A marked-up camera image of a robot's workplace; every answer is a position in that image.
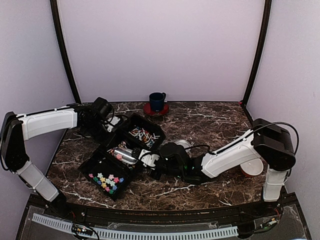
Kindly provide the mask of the metal scoop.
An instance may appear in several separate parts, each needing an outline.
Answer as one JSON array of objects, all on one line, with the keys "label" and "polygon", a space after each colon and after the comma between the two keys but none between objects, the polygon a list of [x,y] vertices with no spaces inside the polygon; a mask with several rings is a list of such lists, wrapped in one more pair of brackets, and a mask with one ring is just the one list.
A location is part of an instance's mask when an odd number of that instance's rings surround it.
[{"label": "metal scoop", "polygon": [[132,150],[128,148],[116,147],[113,156],[128,165],[135,165],[138,162],[138,159],[132,156]]}]

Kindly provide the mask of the clear plastic cup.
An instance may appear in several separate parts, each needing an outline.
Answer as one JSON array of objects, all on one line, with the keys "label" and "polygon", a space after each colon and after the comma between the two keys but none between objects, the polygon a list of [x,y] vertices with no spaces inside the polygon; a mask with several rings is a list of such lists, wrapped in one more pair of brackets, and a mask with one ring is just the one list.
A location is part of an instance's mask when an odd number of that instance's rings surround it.
[{"label": "clear plastic cup", "polygon": [[187,140],[184,139],[178,139],[176,141],[174,141],[175,144],[182,146],[186,153],[188,154],[188,156],[191,158],[192,157],[192,153],[191,153],[191,144],[190,142],[188,142]]}]

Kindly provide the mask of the black three-compartment candy bin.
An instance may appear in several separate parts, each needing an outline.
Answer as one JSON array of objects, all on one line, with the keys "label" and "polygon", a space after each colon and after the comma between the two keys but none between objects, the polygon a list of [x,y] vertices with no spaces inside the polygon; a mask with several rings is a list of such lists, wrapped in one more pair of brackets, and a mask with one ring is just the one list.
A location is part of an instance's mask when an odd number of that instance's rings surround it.
[{"label": "black three-compartment candy bin", "polygon": [[152,152],[166,136],[161,127],[133,113],[83,162],[78,170],[104,195],[116,200],[143,167],[155,169]]}]

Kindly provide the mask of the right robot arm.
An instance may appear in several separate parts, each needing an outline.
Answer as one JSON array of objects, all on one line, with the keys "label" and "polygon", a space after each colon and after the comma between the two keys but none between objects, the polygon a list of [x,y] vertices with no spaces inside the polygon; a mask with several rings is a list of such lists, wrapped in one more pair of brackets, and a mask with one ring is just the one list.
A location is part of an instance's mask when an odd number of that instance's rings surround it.
[{"label": "right robot arm", "polygon": [[275,208],[281,189],[296,164],[299,144],[293,144],[290,127],[286,122],[268,122],[262,118],[253,121],[243,135],[218,150],[208,150],[196,158],[190,158],[187,148],[174,142],[163,145],[158,151],[140,153],[143,165],[155,171],[179,176],[183,181],[199,185],[218,177],[236,166],[264,160],[267,163],[262,201],[255,205],[255,213],[266,217]]}]

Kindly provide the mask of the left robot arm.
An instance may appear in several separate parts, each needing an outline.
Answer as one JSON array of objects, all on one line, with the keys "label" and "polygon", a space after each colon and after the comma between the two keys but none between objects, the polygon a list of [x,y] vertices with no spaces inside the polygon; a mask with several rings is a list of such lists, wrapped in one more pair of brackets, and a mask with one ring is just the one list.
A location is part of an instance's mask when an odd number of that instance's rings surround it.
[{"label": "left robot arm", "polygon": [[38,161],[32,161],[34,154],[27,150],[28,143],[41,147],[38,152],[44,157],[46,150],[52,154],[58,147],[65,130],[80,129],[100,143],[120,122],[112,104],[102,97],[33,113],[7,112],[0,131],[0,164],[50,203],[58,217],[67,218],[71,208],[64,202],[64,194],[37,167]]}]

